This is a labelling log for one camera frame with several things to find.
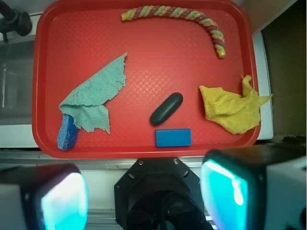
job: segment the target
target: teal towel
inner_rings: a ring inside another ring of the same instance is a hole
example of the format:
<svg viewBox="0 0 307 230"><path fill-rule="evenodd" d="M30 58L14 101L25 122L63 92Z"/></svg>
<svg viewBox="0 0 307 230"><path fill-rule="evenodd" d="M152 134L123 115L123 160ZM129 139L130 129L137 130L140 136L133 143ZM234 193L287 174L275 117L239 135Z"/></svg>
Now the teal towel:
<svg viewBox="0 0 307 230"><path fill-rule="evenodd" d="M93 132L95 128L110 134L109 111L103 105L126 85L125 57L118 57L74 89L59 105L63 114L73 117L77 128Z"/></svg>

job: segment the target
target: blue sponge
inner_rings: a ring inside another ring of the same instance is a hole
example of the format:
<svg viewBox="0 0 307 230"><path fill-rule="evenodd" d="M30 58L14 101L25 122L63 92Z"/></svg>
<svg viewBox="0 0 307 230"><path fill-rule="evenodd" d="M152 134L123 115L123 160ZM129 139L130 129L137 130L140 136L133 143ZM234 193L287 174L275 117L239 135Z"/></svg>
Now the blue sponge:
<svg viewBox="0 0 307 230"><path fill-rule="evenodd" d="M62 126L58 135L58 148L70 150L77 141L78 128L73 124L73 117L63 114Z"/></svg>
<svg viewBox="0 0 307 230"><path fill-rule="evenodd" d="M156 130L157 147L180 147L192 145L192 134L190 129L167 129Z"/></svg>

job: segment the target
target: yellow towel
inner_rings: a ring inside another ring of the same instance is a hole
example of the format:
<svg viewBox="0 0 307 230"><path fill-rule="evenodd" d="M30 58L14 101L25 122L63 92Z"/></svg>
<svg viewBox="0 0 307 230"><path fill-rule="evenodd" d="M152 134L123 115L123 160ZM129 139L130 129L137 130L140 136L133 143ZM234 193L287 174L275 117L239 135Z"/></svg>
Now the yellow towel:
<svg viewBox="0 0 307 230"><path fill-rule="evenodd" d="M259 97L249 84L250 80L249 75L242 80L243 96L201 85L206 119L220 124L232 134L244 134L259 125L260 106L271 96Z"/></svg>

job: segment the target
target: blue rectangular block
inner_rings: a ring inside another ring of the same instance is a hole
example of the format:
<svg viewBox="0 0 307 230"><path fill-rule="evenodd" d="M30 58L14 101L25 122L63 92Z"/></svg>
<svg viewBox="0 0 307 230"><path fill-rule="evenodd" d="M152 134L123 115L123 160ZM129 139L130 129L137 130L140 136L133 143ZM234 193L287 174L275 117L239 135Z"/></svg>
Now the blue rectangular block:
<svg viewBox="0 0 307 230"><path fill-rule="evenodd" d="M157 147L180 147L192 145L192 134L190 129L166 129L156 130Z"/></svg>

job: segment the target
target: tray rim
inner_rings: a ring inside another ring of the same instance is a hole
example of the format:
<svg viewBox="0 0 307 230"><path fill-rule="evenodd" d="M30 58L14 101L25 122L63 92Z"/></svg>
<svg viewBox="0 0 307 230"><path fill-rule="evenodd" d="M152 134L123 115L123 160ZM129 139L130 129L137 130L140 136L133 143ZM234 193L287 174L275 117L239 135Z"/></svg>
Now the tray rim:
<svg viewBox="0 0 307 230"><path fill-rule="evenodd" d="M240 145L234 145L234 143L240 142L238 140L237 142L233 143L227 143L223 144L222 146L220 144L210 144L210 148L201 148L202 146L206 145L197 145L193 146L193 149L191 147L183 147L183 148L155 148L155 151L127 151L127 149L133 149L133 148L139 148L139 147L94 147L95 148L103 148L106 151L91 151L93 147L87 148L87 155L90 157L87 158L85 156L80 156L79 154L68 154L68 152L60 151L57 149L57 151L54 150L54 148L51 148L48 144L48 140L45 141L46 137L44 137L44 133L41 133L38 129L39 123L43 122L45 119L44 117L40 117L38 115L38 99L39 99L39 91L43 91L43 89L39 89L39 79L38 75L41 69L44 67L44 63L39 61L41 56L41 50L43 50L43 42L46 41L46 36L43 36L40 31L43 31L43 28L46 26L47 19L49 17L53 17L54 13L57 11L57 9L64 8L65 10L71 11L72 5L75 4L82 4L82 3L105 3L105 4L111 4L111 6L114 6L114 9L123 9L126 7L121 6L121 3L125 3L125 5L131 5L131 8L138 7L140 5L151 5L153 2L148 0L142 0L138 1L137 5L135 2L128 2L123 0L61 0L53 3L50 5L44 13L41 15L38 24L37 24L37 32L36 32L36 39L35 39L35 56L34 56L34 71L33 71L33 96L32 96L32 133L34 136L34 139L39 146L39 148L45 152L46 154L60 159L67 158L67 155L73 156L70 159L118 159L118 158L129 158L129 159L135 159L135 158L154 158L154 157L183 157L183 156L203 156L208 150L210 149L216 149L216 148L230 148L230 147L243 147L243 146L250 146L255 143L257 140L257 137L260 133L260 126L261 122L257 127L255 127L252 130L249 130L247 133L245 133L244 136L249 136L250 138L248 141L245 141L244 143L241 143ZM165 0L159 0L155 1L155 4L157 5L163 5L163 2L165 3ZM238 13L241 17L241 23L243 27L239 28L245 31L244 36L246 36L246 43L248 45L247 53L249 53L251 60L248 62L249 69L251 70L251 74L253 76L252 78L252 86L253 88L258 92L258 81L257 81L257 71L256 71L256 63L255 63L255 55L254 55L254 48L253 48L253 42L252 42L252 32L249 24L249 20L247 15L240 9L239 6L237 6L235 3L231 2L230 0L171 0L167 1L168 5L175 5L178 2L182 3L181 6L184 6L185 4L193 4L195 2L199 4L203 3L209 3L209 4L220 4L224 5L225 7L230 7L230 9Z"/></svg>

